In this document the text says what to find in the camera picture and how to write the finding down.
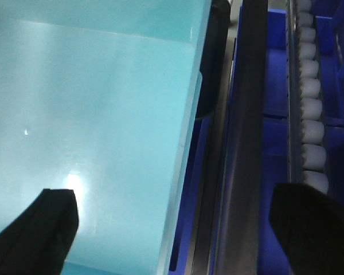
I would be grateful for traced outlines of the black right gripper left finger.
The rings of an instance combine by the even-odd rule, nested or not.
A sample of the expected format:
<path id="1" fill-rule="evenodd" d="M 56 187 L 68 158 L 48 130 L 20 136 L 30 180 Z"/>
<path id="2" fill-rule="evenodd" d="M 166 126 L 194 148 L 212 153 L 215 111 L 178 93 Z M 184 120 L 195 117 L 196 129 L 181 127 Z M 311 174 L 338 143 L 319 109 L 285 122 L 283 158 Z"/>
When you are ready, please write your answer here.
<path id="1" fill-rule="evenodd" d="M 0 232 L 0 274 L 60 274 L 79 214 L 69 189 L 44 189 Z"/>

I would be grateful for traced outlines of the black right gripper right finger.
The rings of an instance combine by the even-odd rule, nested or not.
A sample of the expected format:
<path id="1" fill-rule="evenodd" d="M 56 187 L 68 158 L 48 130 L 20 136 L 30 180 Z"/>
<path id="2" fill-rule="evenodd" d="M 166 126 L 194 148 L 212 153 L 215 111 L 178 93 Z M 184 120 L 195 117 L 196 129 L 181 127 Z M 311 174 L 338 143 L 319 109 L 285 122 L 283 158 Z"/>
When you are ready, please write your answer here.
<path id="1" fill-rule="evenodd" d="M 279 183 L 269 222 L 294 274 L 344 274 L 344 205 L 308 185 Z"/>

